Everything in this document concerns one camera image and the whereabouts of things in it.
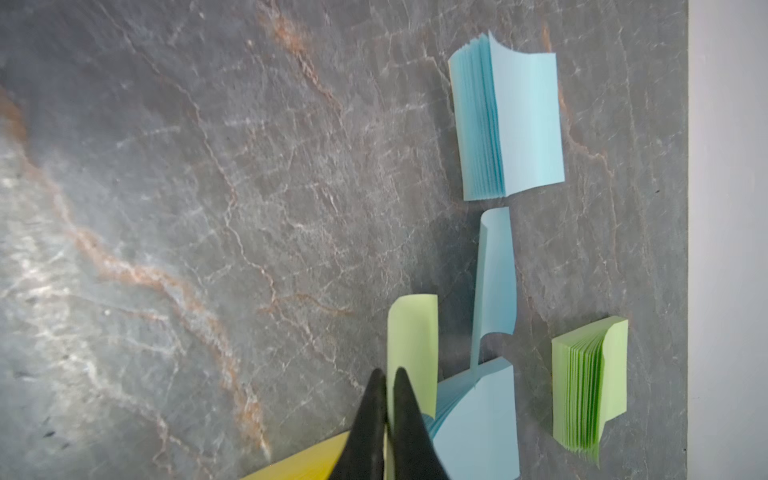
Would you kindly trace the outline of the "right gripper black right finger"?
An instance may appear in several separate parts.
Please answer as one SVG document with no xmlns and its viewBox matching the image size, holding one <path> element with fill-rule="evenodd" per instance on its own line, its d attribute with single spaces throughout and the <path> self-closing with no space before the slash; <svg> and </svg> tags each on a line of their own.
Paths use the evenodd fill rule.
<svg viewBox="0 0 768 480">
<path fill-rule="evenodd" d="M 396 479 L 448 480 L 428 435 L 407 371 L 399 367 L 394 381 L 392 424 Z"/>
</svg>

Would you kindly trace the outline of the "yellow memo pad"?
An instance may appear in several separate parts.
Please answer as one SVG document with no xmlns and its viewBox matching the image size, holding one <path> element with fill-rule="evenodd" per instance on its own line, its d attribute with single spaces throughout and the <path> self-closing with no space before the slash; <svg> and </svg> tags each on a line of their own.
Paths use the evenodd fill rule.
<svg viewBox="0 0 768 480">
<path fill-rule="evenodd" d="M 325 480 L 346 445 L 344 432 L 254 472 L 243 480 Z"/>
</svg>

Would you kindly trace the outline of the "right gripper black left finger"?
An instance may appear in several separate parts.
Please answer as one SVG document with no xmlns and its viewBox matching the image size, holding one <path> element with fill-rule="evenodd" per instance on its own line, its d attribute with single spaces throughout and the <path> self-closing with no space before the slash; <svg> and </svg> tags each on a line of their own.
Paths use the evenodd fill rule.
<svg viewBox="0 0 768 480">
<path fill-rule="evenodd" d="M 382 480 L 387 427 L 386 379 L 377 368 L 371 373 L 352 428 L 329 479 Z"/>
</svg>

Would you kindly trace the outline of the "light blue memo pad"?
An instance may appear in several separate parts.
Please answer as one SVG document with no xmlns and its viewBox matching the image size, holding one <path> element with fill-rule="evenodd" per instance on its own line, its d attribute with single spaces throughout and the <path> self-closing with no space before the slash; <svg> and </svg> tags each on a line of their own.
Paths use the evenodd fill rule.
<svg viewBox="0 0 768 480">
<path fill-rule="evenodd" d="M 557 57 L 482 34 L 449 58 L 466 201 L 565 180 Z"/>
</svg>

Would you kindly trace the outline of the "green memo pad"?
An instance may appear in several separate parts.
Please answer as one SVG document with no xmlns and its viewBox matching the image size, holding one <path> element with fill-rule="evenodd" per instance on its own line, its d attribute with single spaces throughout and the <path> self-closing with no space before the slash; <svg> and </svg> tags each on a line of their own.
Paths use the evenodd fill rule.
<svg viewBox="0 0 768 480">
<path fill-rule="evenodd" d="M 551 341 L 553 437 L 596 466 L 606 423 L 627 410 L 628 334 L 611 316 Z"/>
</svg>

